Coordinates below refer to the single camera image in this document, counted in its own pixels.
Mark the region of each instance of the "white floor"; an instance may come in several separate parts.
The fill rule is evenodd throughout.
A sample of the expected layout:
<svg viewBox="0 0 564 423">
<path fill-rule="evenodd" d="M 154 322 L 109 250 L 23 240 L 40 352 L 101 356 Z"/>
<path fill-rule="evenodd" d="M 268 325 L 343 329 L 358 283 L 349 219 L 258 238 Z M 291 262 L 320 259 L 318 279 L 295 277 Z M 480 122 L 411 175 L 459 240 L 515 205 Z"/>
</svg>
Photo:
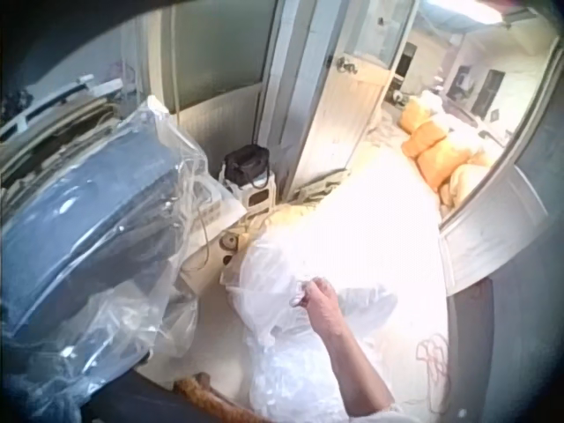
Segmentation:
<svg viewBox="0 0 564 423">
<path fill-rule="evenodd" d="M 406 138 L 384 110 L 381 123 L 369 131 L 353 160 L 354 173 L 369 172 L 369 180 L 365 175 L 352 183 L 369 182 L 369 192 L 359 199 L 359 206 L 373 202 L 370 207 L 375 213 L 366 224 L 377 226 L 380 236 L 370 249 L 375 260 L 381 257 L 387 262 L 375 267 L 386 275 L 399 299 L 392 317 L 371 343 L 382 356 L 383 376 L 397 402 L 421 421 L 436 421 L 449 391 L 443 371 L 448 363 L 448 317 L 438 245 L 440 215 L 436 195 L 399 149 Z M 154 357 L 140 371 L 165 384 L 205 371 L 216 390 L 248 406 L 251 366 L 245 329 L 219 284 L 224 255 L 214 241 L 205 268 L 191 272 L 189 285 L 200 294 L 200 316 L 187 356 L 178 360 Z M 198 267 L 204 257 L 200 251 L 185 268 Z"/>
</svg>

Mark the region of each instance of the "white door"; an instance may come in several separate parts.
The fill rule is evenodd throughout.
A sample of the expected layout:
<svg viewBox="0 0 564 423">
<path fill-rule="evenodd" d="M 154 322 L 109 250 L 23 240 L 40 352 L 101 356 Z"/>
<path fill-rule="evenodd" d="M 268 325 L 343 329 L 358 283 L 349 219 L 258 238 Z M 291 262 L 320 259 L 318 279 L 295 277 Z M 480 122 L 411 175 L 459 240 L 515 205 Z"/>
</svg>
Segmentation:
<svg viewBox="0 0 564 423">
<path fill-rule="evenodd" d="M 289 189 L 346 168 L 390 84 L 417 0 L 351 0 Z"/>
</svg>

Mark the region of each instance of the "door handle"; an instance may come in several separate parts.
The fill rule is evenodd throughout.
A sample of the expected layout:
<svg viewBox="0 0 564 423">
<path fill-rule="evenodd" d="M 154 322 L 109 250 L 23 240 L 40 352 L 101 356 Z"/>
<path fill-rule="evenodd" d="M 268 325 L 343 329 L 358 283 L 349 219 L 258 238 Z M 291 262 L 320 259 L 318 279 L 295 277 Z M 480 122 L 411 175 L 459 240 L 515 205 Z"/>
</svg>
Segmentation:
<svg viewBox="0 0 564 423">
<path fill-rule="evenodd" d="M 356 75 L 359 72 L 354 63 L 348 63 L 344 57 L 339 57 L 335 65 L 337 66 L 337 71 L 340 73 L 347 72 Z"/>
</svg>

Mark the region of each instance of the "black handbag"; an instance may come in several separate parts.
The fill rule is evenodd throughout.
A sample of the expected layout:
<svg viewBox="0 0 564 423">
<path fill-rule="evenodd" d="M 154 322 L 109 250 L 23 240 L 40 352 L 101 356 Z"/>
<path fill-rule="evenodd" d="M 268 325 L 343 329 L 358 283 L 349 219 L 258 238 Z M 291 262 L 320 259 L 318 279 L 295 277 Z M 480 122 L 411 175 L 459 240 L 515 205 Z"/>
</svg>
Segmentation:
<svg viewBox="0 0 564 423">
<path fill-rule="evenodd" d="M 225 158 L 225 178 L 239 188 L 250 183 L 255 189 L 264 189 L 270 177 L 270 153 L 260 145 L 245 145 L 239 150 L 230 152 Z M 254 180 L 266 172 L 266 182 L 257 187 Z"/>
</svg>

